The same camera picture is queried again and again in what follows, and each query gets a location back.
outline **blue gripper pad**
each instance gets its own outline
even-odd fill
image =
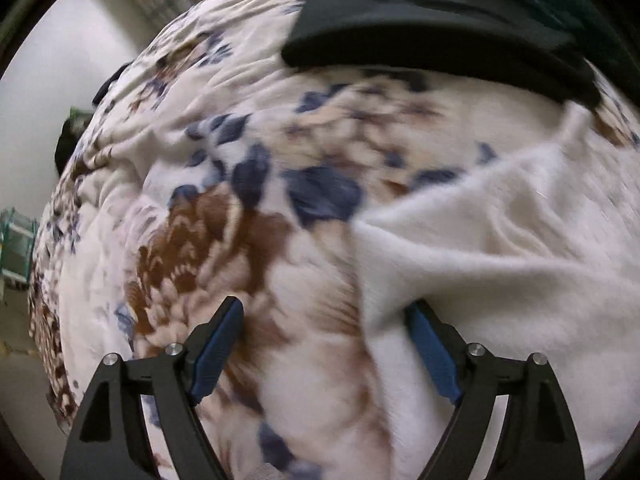
[[[455,361],[415,304],[408,306],[404,314],[409,336],[427,367],[438,394],[447,397],[452,404],[457,404],[462,398],[462,389],[458,385]]]
[[[194,406],[216,387],[233,345],[242,332],[243,318],[242,303],[235,300],[197,357],[193,385],[189,391]]]

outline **black gripper frame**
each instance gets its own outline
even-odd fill
[[[242,303],[228,297],[182,347],[132,361],[103,359],[71,429],[60,479],[158,480],[140,398],[148,395],[180,480],[228,480],[193,409],[213,391],[241,328]]]
[[[486,480],[584,480],[578,437],[551,365],[541,354],[526,361],[470,351],[425,301],[414,303],[458,369],[462,397],[418,480],[467,480],[494,408],[508,395],[500,439]]]

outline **black object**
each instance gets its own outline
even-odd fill
[[[111,83],[116,82],[118,79],[120,79],[120,76],[130,64],[131,62],[125,63],[123,66],[117,69],[116,72],[110,78],[107,79],[107,81],[102,83],[102,86],[94,96],[94,100],[91,101],[92,105],[97,107],[100,104],[100,102],[104,99],[104,96],[107,95],[107,92],[109,91],[109,86],[111,86]]]
[[[58,176],[62,176],[65,171],[69,159],[74,154],[78,140],[80,140],[93,116],[92,113],[72,110],[71,115],[62,124],[62,133],[58,138],[56,152],[53,156]]]
[[[227,480],[193,408],[209,395],[242,330],[242,303],[227,297],[184,345],[157,357],[102,360],[66,444],[61,480],[158,478],[140,395],[153,395],[169,453],[181,480]]]
[[[466,480],[491,419],[495,397],[510,395],[490,480],[584,480],[580,447],[558,381],[541,354],[526,362],[467,345],[423,301],[407,310],[410,333],[456,411],[419,480]],[[61,480],[150,480],[151,455],[140,395],[153,395],[178,476],[227,480],[193,408],[209,395],[242,329],[242,304],[228,297],[184,346],[98,366],[66,446]]]
[[[501,395],[508,395],[509,402],[487,480],[584,480],[574,424],[544,355],[532,354],[523,362],[495,357],[476,343],[468,345],[422,300],[406,310],[406,321],[418,353],[432,377],[438,377],[439,392],[442,394],[441,388],[448,391],[456,405],[418,480],[468,478],[480,453],[495,397]],[[433,360],[437,345],[450,357],[450,365],[443,359]],[[452,384],[447,387],[449,380],[444,377],[448,372],[452,372]]]
[[[386,65],[501,82],[558,102],[600,102],[574,38],[519,0],[306,0],[282,59],[293,67]]]

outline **floral blanket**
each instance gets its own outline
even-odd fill
[[[223,467],[388,479],[351,220],[550,139],[562,110],[440,73],[288,69],[302,3],[204,0],[111,87],[44,211],[31,331],[70,424],[103,355],[155,355],[237,296],[244,333],[198,407]],[[597,131],[635,146],[625,100],[599,85]],[[145,415],[174,478],[152,398]]]

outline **floor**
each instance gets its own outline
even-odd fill
[[[58,480],[66,439],[47,403],[47,378],[33,353],[26,293],[7,291],[5,300],[0,303],[0,412],[45,480]]]

